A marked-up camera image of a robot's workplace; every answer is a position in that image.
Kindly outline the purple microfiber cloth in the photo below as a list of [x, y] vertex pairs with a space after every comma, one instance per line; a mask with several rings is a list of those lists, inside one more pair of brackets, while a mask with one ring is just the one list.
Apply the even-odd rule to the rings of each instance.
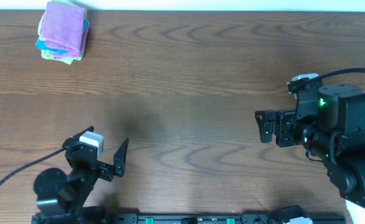
[[85, 19], [85, 8], [49, 1], [45, 9], [42, 37], [51, 44], [63, 44], [79, 50]]

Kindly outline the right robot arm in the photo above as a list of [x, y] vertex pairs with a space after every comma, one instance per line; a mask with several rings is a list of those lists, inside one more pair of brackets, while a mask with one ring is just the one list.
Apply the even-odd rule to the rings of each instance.
[[365, 209], [365, 93], [307, 78], [288, 84], [295, 108], [255, 112], [261, 142], [302, 145], [327, 169], [340, 196]]

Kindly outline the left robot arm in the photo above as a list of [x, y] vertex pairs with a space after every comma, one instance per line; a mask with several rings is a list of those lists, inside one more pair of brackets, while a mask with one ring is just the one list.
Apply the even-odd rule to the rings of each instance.
[[62, 144], [65, 158], [72, 168], [69, 174], [50, 168], [41, 172], [34, 181], [37, 208], [40, 210], [33, 223], [112, 223], [113, 216], [103, 207], [85, 207], [97, 180], [111, 182], [126, 171], [129, 138], [114, 153], [113, 163], [98, 160], [103, 151], [104, 137], [94, 133], [90, 126], [67, 138]]

